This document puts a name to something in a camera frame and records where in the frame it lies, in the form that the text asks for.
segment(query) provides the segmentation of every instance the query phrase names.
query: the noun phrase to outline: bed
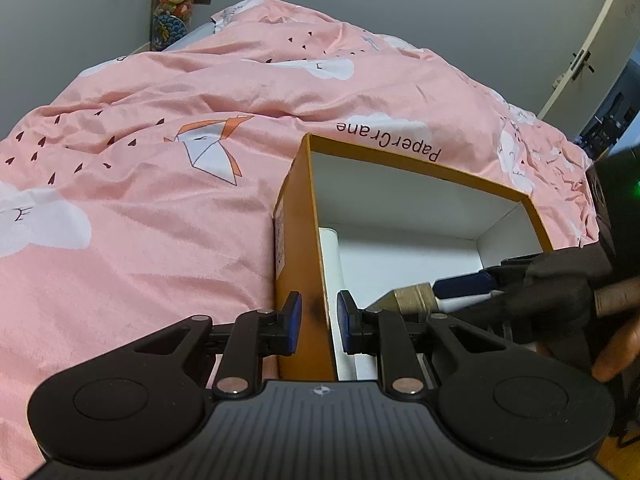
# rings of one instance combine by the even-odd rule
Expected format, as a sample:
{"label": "bed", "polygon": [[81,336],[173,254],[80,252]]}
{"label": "bed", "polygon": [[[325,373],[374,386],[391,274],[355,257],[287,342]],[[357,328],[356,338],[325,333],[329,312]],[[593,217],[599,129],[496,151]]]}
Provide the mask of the bed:
{"label": "bed", "polygon": [[584,152],[426,48],[246,0],[165,52],[82,72],[0,144],[0,478],[42,462],[45,378],[193,313],[272,306],[272,211],[305,132],[530,194],[597,239]]}

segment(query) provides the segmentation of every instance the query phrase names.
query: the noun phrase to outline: wooden floor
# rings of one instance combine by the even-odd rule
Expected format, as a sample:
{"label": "wooden floor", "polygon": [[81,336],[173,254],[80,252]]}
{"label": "wooden floor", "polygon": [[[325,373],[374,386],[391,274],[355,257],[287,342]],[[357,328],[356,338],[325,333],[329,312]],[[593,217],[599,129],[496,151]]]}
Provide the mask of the wooden floor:
{"label": "wooden floor", "polygon": [[618,449],[616,440],[608,438],[604,441],[597,460],[618,480],[640,479],[640,442]]}

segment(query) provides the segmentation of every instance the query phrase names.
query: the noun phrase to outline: open box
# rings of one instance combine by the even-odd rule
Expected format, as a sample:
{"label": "open box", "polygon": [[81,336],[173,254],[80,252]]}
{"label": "open box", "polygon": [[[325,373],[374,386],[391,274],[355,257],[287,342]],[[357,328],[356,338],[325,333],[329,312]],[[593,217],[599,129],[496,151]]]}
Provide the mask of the open box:
{"label": "open box", "polygon": [[[323,233],[321,245],[320,228],[335,231],[339,252],[331,231]],[[284,181],[274,230],[276,304],[291,290],[303,298],[298,349],[279,360],[287,380],[338,379],[336,356],[340,360],[342,348],[329,312],[335,312],[340,277],[365,308],[393,288],[552,250],[523,193],[314,134],[304,137]]]}

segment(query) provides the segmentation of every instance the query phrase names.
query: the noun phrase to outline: box label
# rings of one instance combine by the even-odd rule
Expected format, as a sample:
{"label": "box label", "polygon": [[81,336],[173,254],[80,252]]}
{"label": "box label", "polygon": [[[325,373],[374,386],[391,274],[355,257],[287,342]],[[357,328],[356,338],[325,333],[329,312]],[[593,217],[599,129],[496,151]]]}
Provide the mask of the box label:
{"label": "box label", "polygon": [[276,253],[276,279],[284,269],[284,198],[280,200],[273,216],[273,234]]}

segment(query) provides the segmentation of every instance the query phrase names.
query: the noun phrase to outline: gray ribbed surface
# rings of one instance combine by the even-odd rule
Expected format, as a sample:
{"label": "gray ribbed surface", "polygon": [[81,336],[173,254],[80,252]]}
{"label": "gray ribbed surface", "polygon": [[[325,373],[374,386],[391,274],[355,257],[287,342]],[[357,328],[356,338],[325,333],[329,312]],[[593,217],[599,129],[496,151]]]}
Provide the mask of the gray ribbed surface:
{"label": "gray ribbed surface", "polygon": [[109,472],[51,463],[33,480],[604,480],[594,463],[520,472],[485,464],[452,444],[422,405],[385,397],[375,383],[271,381],[225,402],[190,443],[154,463]]}

